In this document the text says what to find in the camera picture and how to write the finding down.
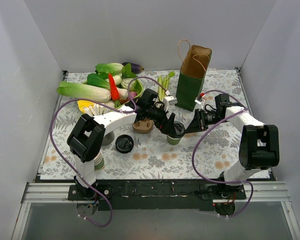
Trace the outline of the black coffee cup lid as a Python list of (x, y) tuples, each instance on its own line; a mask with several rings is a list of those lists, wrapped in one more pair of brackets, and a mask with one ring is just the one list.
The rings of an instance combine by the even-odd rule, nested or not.
[(170, 137), (174, 138), (174, 139), (180, 139), (185, 135), (185, 126), (179, 122), (179, 121), (175, 121), (173, 123), (174, 125), (174, 131), (175, 133), (173, 133), (172, 135), (170, 135)]

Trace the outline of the single green paper cup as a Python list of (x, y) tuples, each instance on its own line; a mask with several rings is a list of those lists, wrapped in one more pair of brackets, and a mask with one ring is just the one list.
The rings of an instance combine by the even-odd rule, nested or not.
[(169, 135), (166, 136), (166, 139), (167, 139), (167, 142), (171, 145), (177, 145), (179, 144), (179, 142), (181, 141), (182, 139), (182, 136), (181, 137), (171, 137)]

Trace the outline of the brown cardboard cup carrier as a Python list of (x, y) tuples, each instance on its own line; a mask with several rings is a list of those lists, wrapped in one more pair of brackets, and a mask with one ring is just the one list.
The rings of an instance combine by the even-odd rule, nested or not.
[(154, 126), (153, 120), (140, 120), (132, 124), (132, 128), (139, 134), (148, 134), (152, 131)]

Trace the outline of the stack of green paper cups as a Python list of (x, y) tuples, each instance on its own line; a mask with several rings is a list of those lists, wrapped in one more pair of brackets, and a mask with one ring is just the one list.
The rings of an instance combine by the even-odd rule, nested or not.
[(99, 153), (96, 155), (96, 157), (94, 158), (94, 169), (100, 170), (103, 168), (105, 162), (104, 162), (104, 157), (103, 157), (103, 153), (100, 150)]

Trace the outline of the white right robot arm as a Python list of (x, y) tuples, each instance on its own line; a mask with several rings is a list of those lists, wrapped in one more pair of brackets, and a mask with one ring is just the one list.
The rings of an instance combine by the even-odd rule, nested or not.
[(185, 132), (203, 132), (194, 147), (195, 151), (204, 138), (222, 123), (231, 123), (241, 133), (238, 161), (218, 179), (209, 180), (218, 184), (217, 195), (227, 199), (235, 192), (234, 186), (240, 186), (252, 175), (279, 164), (279, 130), (273, 124), (265, 124), (254, 118), (238, 99), (225, 92), (220, 91), (214, 100), (215, 107), (208, 110), (203, 93), (195, 99), (200, 107), (195, 110)]

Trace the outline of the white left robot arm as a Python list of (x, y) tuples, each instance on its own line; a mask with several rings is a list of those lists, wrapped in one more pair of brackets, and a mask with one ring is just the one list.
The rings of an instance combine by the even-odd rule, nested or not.
[(75, 159), (75, 185), (85, 200), (93, 199), (97, 193), (94, 159), (101, 151), (105, 135), (122, 126), (149, 119), (162, 134), (176, 136), (175, 114), (171, 113), (167, 117), (167, 113), (169, 106), (176, 104), (178, 100), (171, 95), (156, 102), (157, 98), (158, 93), (147, 88), (141, 97), (128, 101), (119, 109), (97, 116), (83, 114), (79, 118), (67, 144)]

